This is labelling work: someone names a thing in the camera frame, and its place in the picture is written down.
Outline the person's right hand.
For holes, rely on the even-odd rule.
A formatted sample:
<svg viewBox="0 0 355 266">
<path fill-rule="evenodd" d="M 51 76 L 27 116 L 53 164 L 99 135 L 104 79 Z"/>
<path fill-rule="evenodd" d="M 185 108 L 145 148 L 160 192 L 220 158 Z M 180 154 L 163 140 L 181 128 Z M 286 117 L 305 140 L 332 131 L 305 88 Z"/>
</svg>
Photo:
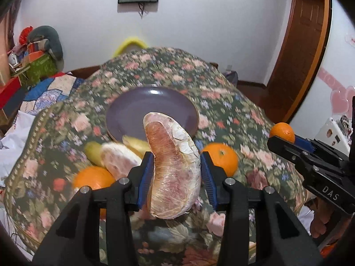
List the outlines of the person's right hand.
<svg viewBox="0 0 355 266">
<path fill-rule="evenodd" d="M 310 224 L 310 234 L 313 238 L 318 238 L 321 235 L 324 235 L 327 231 L 326 224 L 329 222 L 332 213 L 334 212 L 333 205 L 323 201 L 320 198 L 316 198 L 315 203 L 315 212 L 314 212 L 314 219 Z M 347 218 L 344 222 L 341 223 L 340 229 L 336 234 L 333 235 L 334 240 L 340 239 L 346 229 L 348 228 L 351 222 L 351 218 Z"/>
</svg>

